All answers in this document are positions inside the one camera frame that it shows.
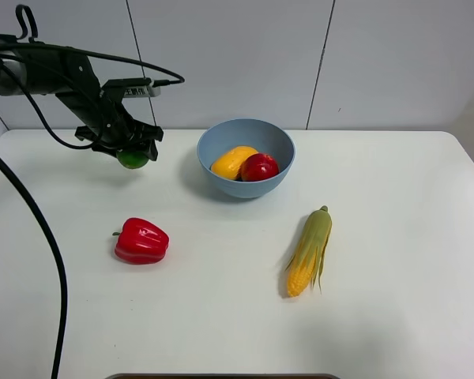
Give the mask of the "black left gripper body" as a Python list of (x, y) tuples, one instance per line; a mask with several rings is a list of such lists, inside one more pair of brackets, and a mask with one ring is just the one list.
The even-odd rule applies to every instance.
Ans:
[(120, 102), (103, 91), (93, 97), (75, 91), (60, 92), (56, 98), (83, 122), (74, 134), (79, 141), (141, 151), (141, 142), (163, 140), (164, 132), (159, 126), (134, 119)]

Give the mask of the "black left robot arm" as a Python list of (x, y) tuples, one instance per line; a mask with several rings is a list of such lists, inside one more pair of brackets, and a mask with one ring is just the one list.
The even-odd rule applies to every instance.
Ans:
[(101, 84), (84, 54), (44, 50), (40, 43), (13, 47), (0, 35), (0, 96), (55, 96), (83, 123), (74, 134), (79, 145), (58, 140), (67, 148), (91, 149), (114, 158), (133, 153), (155, 161), (163, 130), (134, 119), (122, 104), (152, 91), (152, 80), (144, 77)]

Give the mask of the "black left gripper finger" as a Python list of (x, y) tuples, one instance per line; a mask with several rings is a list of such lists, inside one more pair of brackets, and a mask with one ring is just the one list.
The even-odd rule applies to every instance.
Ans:
[(141, 152), (151, 161), (156, 161), (158, 157), (158, 151), (156, 148), (156, 142), (154, 139), (148, 139), (140, 143)]
[(106, 146), (105, 144), (97, 143), (97, 144), (92, 145), (91, 150), (94, 152), (108, 155), (112, 158), (116, 158), (117, 153), (120, 151), (120, 148), (116, 148), (114, 146)]

